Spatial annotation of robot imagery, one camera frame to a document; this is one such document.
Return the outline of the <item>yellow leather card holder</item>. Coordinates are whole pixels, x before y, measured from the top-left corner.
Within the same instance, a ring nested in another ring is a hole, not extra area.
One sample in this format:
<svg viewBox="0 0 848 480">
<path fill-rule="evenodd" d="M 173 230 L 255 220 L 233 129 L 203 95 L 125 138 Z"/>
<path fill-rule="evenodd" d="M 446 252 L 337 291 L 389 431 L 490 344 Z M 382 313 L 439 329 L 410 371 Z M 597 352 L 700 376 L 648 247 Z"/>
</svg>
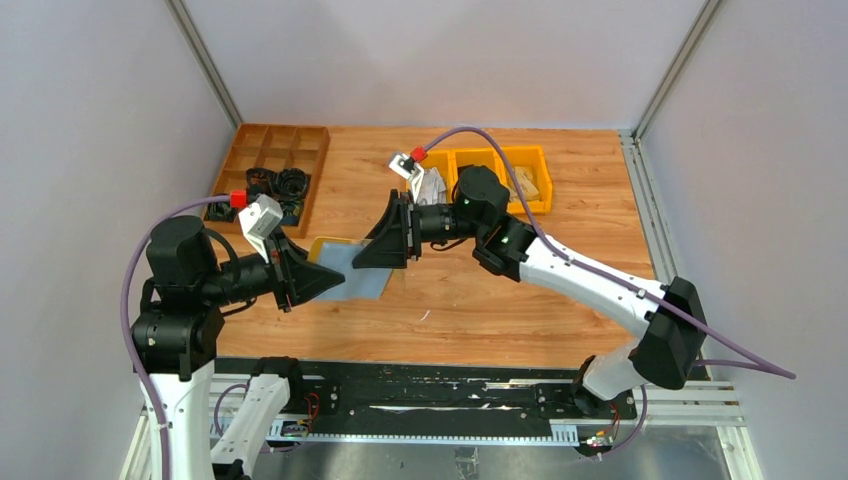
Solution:
<svg viewBox="0 0 848 480">
<path fill-rule="evenodd" d="M 355 269 L 353 259 L 365 248 L 365 242 L 338 237 L 316 237 L 309 249 L 308 260 L 344 275 L 345 281 L 321 293 L 318 302 L 356 299 L 376 300 L 381 297 L 393 272 L 386 268 Z"/>
</svg>

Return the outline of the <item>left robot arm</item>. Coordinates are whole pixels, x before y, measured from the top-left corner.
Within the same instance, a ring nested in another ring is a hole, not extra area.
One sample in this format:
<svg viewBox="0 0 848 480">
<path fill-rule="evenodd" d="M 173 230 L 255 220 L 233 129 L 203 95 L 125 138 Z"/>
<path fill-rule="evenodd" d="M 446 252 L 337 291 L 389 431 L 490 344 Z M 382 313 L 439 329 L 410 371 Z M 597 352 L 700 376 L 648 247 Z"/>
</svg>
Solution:
<svg viewBox="0 0 848 480">
<path fill-rule="evenodd" d="M 264 240 L 266 256 L 232 255 L 219 262 L 212 242 L 221 238 L 200 218 L 180 215 L 155 226 L 143 243 L 152 276 L 129 335 L 146 406 L 156 418 L 151 457 L 163 464 L 157 479 L 249 479 L 277 415 L 320 408 L 298 359 L 264 357 L 254 364 L 235 418 L 216 444 L 210 442 L 223 307 L 270 294 L 288 312 L 345 280 L 310 262 L 281 228 Z"/>
</svg>

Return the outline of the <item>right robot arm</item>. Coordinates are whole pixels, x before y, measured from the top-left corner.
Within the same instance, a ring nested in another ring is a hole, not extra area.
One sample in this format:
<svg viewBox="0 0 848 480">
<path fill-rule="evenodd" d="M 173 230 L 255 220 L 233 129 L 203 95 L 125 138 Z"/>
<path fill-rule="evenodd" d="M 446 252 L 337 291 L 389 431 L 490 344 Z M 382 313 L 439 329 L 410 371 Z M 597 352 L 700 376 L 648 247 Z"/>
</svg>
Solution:
<svg viewBox="0 0 848 480">
<path fill-rule="evenodd" d="M 451 202 L 419 206 L 392 191 L 380 221 L 352 265 L 404 269 L 425 243 L 474 242 L 473 258 L 489 273 L 561 293 L 614 320 L 634 338 L 580 366 L 567 405 L 596 417 L 619 394 L 645 384 L 682 389 L 705 333 L 695 286 L 631 276 L 578 254 L 507 211 L 509 191 L 485 166 L 465 168 Z"/>
</svg>

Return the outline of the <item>cards in left bin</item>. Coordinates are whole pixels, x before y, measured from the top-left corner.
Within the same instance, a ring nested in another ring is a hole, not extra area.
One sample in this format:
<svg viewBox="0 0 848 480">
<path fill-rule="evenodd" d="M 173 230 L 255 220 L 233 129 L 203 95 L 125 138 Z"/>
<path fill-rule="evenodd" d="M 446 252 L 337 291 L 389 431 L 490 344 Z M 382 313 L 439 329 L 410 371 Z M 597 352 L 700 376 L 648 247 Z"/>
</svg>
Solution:
<svg viewBox="0 0 848 480">
<path fill-rule="evenodd" d="M 422 177 L 416 203 L 427 206 L 446 202 L 447 184 L 443 176 L 436 167 L 427 169 Z"/>
</svg>

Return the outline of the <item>tan card holder in bin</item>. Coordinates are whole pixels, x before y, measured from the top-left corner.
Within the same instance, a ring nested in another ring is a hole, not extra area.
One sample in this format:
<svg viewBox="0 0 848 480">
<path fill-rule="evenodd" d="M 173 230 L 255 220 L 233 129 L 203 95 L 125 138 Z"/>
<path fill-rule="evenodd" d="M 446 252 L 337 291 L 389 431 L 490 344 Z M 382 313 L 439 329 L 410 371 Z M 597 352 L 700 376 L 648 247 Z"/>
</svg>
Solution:
<svg viewBox="0 0 848 480">
<path fill-rule="evenodd" d="M 525 166 L 516 166 L 513 171 L 518 180 L 518 187 L 523 193 L 524 198 L 528 202 L 538 200 L 540 198 L 540 191 L 534 183 L 533 171 Z M 510 201 L 519 202 L 520 199 L 515 183 L 510 178 L 508 178 L 507 189 L 510 193 Z"/>
</svg>

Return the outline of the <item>wooden compartment tray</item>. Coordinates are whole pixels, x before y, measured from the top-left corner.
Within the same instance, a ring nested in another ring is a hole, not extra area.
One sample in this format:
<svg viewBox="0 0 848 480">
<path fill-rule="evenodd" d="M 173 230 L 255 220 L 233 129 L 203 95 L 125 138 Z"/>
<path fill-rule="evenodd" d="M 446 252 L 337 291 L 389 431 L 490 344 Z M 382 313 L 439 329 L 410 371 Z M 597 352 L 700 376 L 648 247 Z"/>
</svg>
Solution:
<svg viewBox="0 0 848 480">
<path fill-rule="evenodd" d="M 282 226 L 288 236 L 302 239 L 309 231 L 329 146 L 330 132 L 325 126 L 243 124 L 234 134 L 211 193 L 246 190 L 245 171 L 254 167 L 276 173 L 287 168 L 304 170 L 311 180 L 308 194 L 301 200 L 304 212 L 300 225 Z"/>
</svg>

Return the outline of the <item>right yellow bin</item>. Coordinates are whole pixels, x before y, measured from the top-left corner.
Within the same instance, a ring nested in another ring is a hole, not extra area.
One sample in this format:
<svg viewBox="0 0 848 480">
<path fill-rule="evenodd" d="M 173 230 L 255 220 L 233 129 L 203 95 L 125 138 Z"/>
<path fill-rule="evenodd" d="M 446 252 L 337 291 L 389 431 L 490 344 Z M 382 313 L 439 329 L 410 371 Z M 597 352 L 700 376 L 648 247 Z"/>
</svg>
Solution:
<svg viewBox="0 0 848 480">
<path fill-rule="evenodd" d="M 553 204 L 553 182 L 550 177 L 546 156 L 540 145 L 502 147 L 518 180 L 525 200 L 533 214 L 548 214 Z M 506 165 L 495 153 L 496 165 L 503 170 L 501 181 L 510 192 L 507 212 L 524 215 L 525 209 L 518 197 Z"/>
</svg>

